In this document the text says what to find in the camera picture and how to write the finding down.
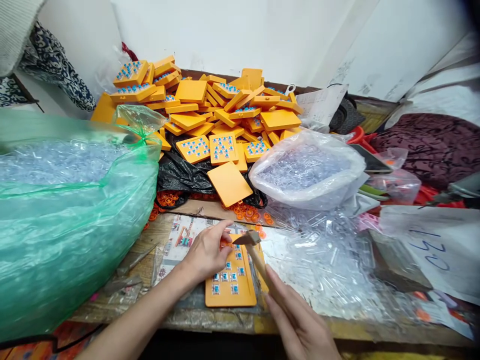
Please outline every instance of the black object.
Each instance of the black object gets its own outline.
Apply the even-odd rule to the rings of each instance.
[[[387,164],[383,163],[378,157],[373,155],[370,151],[365,149],[363,146],[358,144],[349,144],[352,148],[354,148],[357,153],[359,153],[364,159],[366,163],[365,172],[367,174],[390,174],[394,170],[388,166]]]
[[[175,206],[160,206],[162,209],[170,210],[183,205],[189,198],[190,193],[216,194],[215,188],[209,180],[207,172],[214,167],[210,159],[191,164],[184,160],[178,151],[176,144],[179,141],[189,139],[187,135],[175,136],[169,131],[165,131],[166,140],[171,145],[170,151],[165,151],[163,157],[158,163],[157,191],[182,191],[183,194],[178,197]],[[247,205],[258,209],[267,206],[268,200],[265,194],[252,186],[248,173],[252,164],[248,164],[248,171],[243,173],[248,185],[253,190],[253,194],[243,199]]]
[[[358,112],[357,103],[346,93],[330,120],[330,131],[346,135],[364,121],[365,116]]]

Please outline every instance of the green plastic item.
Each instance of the green plastic item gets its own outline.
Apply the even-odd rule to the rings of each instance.
[[[0,342],[51,334],[113,274],[148,222],[166,119],[120,105],[131,125],[0,109],[0,154],[46,139],[120,142],[99,182],[0,183]]]

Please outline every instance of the metal tool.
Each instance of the metal tool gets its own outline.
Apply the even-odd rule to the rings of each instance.
[[[480,198],[480,171],[462,180],[448,184],[447,191],[443,191],[433,197],[433,201],[428,201],[423,209],[427,206],[435,207],[439,204],[449,204],[461,200],[479,199]]]

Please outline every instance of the hand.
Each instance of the hand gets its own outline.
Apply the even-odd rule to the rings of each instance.
[[[290,286],[286,285],[269,266],[266,274],[275,286],[285,311],[269,294],[265,300],[280,332],[286,355],[290,360],[341,359],[327,324]]]
[[[232,252],[232,248],[225,246],[220,251],[220,240],[232,242],[225,228],[233,223],[231,220],[220,221],[217,225],[202,230],[195,238],[182,262],[190,268],[198,282],[225,269],[227,256]]]

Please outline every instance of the white plastic bag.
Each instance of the white plastic bag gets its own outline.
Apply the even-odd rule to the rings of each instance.
[[[330,210],[365,181],[364,158],[329,134],[304,130],[276,144],[251,168],[254,187],[295,208]]]

